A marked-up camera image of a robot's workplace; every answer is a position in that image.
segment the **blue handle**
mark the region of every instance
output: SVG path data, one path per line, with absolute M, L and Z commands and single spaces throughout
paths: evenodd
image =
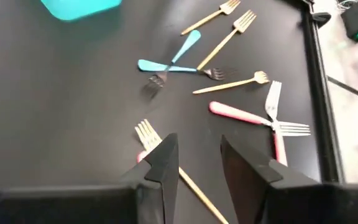
M 197 40 L 200 39 L 200 37 L 201 33 L 198 30 L 191 31 L 179 52 L 172 59 L 172 63 L 175 63 L 191 46 L 197 42 Z
M 163 65 L 160 63 L 151 62 L 149 60 L 140 59 L 139 61 L 137 61 L 137 66 L 142 71 L 160 72 L 160 71 L 164 71 L 168 65 Z M 169 68 L 169 71 L 170 72 L 197 72 L 197 69 L 172 66 Z

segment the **cutlery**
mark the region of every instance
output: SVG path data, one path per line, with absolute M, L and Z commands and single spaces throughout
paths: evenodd
M 197 27 L 203 25 L 204 23 L 210 21 L 211 19 L 213 19 L 214 17 L 216 17 L 217 15 L 219 15 L 220 13 L 225 13 L 226 15 L 229 15 L 232 11 L 235 10 L 235 8 L 240 5 L 240 0 L 228 0 L 227 2 L 225 2 L 224 4 L 220 5 L 219 8 L 220 10 L 212 13 L 211 15 L 205 17 L 204 19 L 196 22 L 195 24 L 193 24 L 191 27 L 185 29 L 181 35 L 185 35 L 188 32 L 192 31 L 193 29 L 197 29 Z
M 138 155 L 137 162 L 140 162 L 149 152 L 155 149 L 161 142 L 160 136 L 151 126 L 149 121 L 144 119 L 135 127 L 136 133 L 139 136 L 140 141 L 143 144 L 145 151 Z M 208 209 L 221 221 L 221 223 L 227 223 L 226 219 L 219 212 L 219 210 L 212 204 L 207 196 L 201 191 L 201 189 L 193 182 L 193 180 L 186 174 L 181 167 L 179 167 L 180 177 L 187 183 L 187 185 L 194 191 L 194 193 L 200 198 L 200 200 L 208 207 Z
M 232 87 L 235 87 L 235 86 L 244 85 L 244 84 L 247 84 L 247 83 L 250 83 L 250 82 L 257 82 L 259 84 L 264 84 L 264 83 L 269 82 L 269 78 L 268 78 L 266 73 L 264 73 L 262 71 L 259 71 L 259 72 L 255 72 L 254 77 L 251 78 L 251 79 L 196 90 L 196 91 L 193 92 L 193 94 L 208 93 L 208 92 L 217 91 L 217 90 L 224 90 L 224 89 L 227 89 L 227 88 L 232 88 Z
M 168 65 L 163 65 L 160 63 L 151 62 L 149 60 L 140 59 L 137 62 L 137 66 L 140 70 L 145 72 L 159 72 L 164 71 Z M 177 67 L 172 66 L 169 68 L 169 72 L 190 72 L 197 73 L 202 75 L 207 75 L 210 79 L 213 80 L 223 80 L 226 75 L 231 75 L 236 71 L 231 68 L 210 68 L 207 70 L 197 70 L 196 68 L 185 68 L 185 67 Z
M 272 119 L 276 160 L 279 163 L 288 166 L 287 154 L 285 152 L 284 138 L 282 134 L 283 130 L 281 130 L 280 124 L 277 121 L 277 108 L 278 100 L 280 99 L 281 86 L 281 82 L 273 81 L 267 94 L 265 111 L 270 116 L 270 119 Z
M 152 94 L 156 94 L 167 81 L 167 73 L 170 67 L 175 64 L 175 62 L 191 47 L 193 46 L 201 37 L 201 33 L 198 30 L 191 31 L 190 35 L 187 37 L 185 43 L 182 45 L 181 49 L 174 56 L 170 65 L 167 65 L 162 72 L 156 72 L 153 76 L 149 78 L 149 84 L 146 86 L 146 89 L 152 90 Z
M 223 48 L 234 34 L 236 34 L 236 32 L 240 32 L 241 34 L 245 32 L 255 18 L 256 15 L 251 10 L 248 10 L 244 15 L 238 18 L 238 20 L 234 21 L 234 30 L 197 66 L 197 70 L 201 70 Z
M 272 122 L 263 117 L 257 116 L 255 114 L 239 110 L 237 108 L 212 101 L 209 103 L 209 110 L 221 116 L 226 116 L 229 118 L 238 119 L 252 124 L 263 124 L 268 127 L 272 127 Z M 306 124 L 298 124 L 291 122 L 278 122 L 280 129 L 282 130 L 283 136 L 309 136 L 310 128 Z

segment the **gold fork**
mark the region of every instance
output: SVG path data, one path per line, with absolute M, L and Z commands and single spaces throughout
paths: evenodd
M 246 31 L 249 25 L 254 21 L 256 15 L 248 10 L 244 15 L 242 15 L 238 20 L 233 23 L 234 30 L 222 40 L 218 46 L 198 65 L 197 70 L 201 70 L 222 48 L 223 46 L 233 37 L 233 35 L 238 31 L 241 34 Z
M 228 0 L 228 2 L 225 2 L 224 4 L 220 5 L 219 8 L 220 10 L 212 13 L 211 15 L 205 17 L 204 19 L 196 22 L 194 25 L 192 25 L 191 27 L 185 29 L 181 34 L 185 35 L 188 32 L 192 31 L 193 29 L 196 29 L 197 27 L 203 25 L 204 23 L 210 21 L 211 19 L 213 19 L 214 17 L 216 17 L 217 15 L 219 15 L 220 13 L 225 13 L 226 15 L 229 15 L 232 11 L 234 11 L 234 9 L 240 4 L 240 0 Z
M 217 90 L 224 90 L 226 88 L 232 88 L 232 87 L 244 85 L 244 84 L 247 84 L 250 82 L 257 82 L 259 84 L 264 84 L 264 83 L 269 82 L 269 78 L 265 72 L 259 71 L 259 72 L 255 72 L 254 77 L 250 78 L 248 80 L 232 82 L 232 83 L 227 83 L 227 84 L 223 84 L 223 85 L 217 85 L 217 86 L 212 86 L 212 87 L 196 90 L 193 92 L 193 94 L 208 93 L 208 92 L 217 91 Z
M 146 151 L 141 152 L 138 156 L 138 162 L 143 159 L 149 152 L 156 148 L 162 139 L 151 126 L 147 119 L 144 119 L 140 124 L 135 127 L 136 133 L 139 136 L 140 141 Z M 205 196 L 201 189 L 193 182 L 193 180 L 179 167 L 180 177 L 187 183 L 187 185 L 194 191 L 194 193 L 200 198 L 200 200 L 208 207 L 208 209 L 216 216 L 216 218 L 223 224 L 229 224 L 221 212 L 212 204 L 212 202 Z

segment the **gold handle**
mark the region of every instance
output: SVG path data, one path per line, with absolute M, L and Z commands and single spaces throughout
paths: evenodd
M 196 90 L 193 92 L 193 94 L 200 94 L 200 93 L 207 93 L 207 92 L 216 91 L 216 90 L 223 90 L 226 88 L 231 88 L 231 87 L 247 84 L 247 83 L 250 83 L 253 81 L 255 81 L 254 78 L 251 78 L 251 79 L 244 80 L 244 81 L 238 81 L 238 82 L 234 82 L 234 83 L 227 83 L 227 84 L 223 84 L 223 85 L 212 86 L 212 87 Z
M 225 37 L 218 46 L 198 65 L 197 70 L 201 70 L 221 49 L 222 47 L 230 40 L 230 38 L 238 31 L 234 29 L 227 37 Z
M 193 189 L 194 193 L 200 198 L 202 202 L 209 208 L 209 210 L 218 218 L 221 223 L 229 224 L 219 210 L 212 204 L 211 201 L 205 196 L 205 194 L 197 187 L 197 185 L 192 181 L 192 179 L 179 167 L 179 174 L 182 179 Z
M 213 19 L 215 16 L 219 15 L 220 13 L 222 12 L 222 10 L 218 10 L 214 13 L 212 13 L 211 15 L 205 17 L 204 19 L 196 22 L 194 25 L 192 25 L 191 27 L 185 29 L 181 34 L 182 35 L 185 35 L 187 34 L 188 32 L 192 31 L 193 29 L 196 29 L 197 27 L 203 25 L 204 23 L 210 21 L 211 19 Z

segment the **black table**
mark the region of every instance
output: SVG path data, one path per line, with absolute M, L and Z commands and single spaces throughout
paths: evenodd
M 180 165 L 230 223 L 236 223 L 224 181 L 219 143 L 237 136 L 246 147 L 273 154 L 269 128 L 215 116 L 218 101 L 266 117 L 268 85 L 193 96 L 217 84 L 204 76 L 170 73 L 151 102 L 140 89 L 144 58 L 167 63 L 186 37 L 179 33 L 221 1 L 124 0 L 119 8 L 72 23 L 52 17 L 40 1 L 0 0 L 0 189 L 108 184 L 135 164 L 142 146 L 134 126 L 147 118 L 165 137 L 178 133 Z M 300 11 L 279 0 L 243 1 L 199 30 L 201 40 L 177 65 L 195 67 L 246 10 L 258 16 L 235 35 L 209 67 L 236 67 L 229 81 L 263 70 L 283 82 L 278 118 L 311 125 L 313 135 L 285 138 L 288 164 L 321 180 L 315 113 Z M 180 183 L 176 223 L 218 223 Z

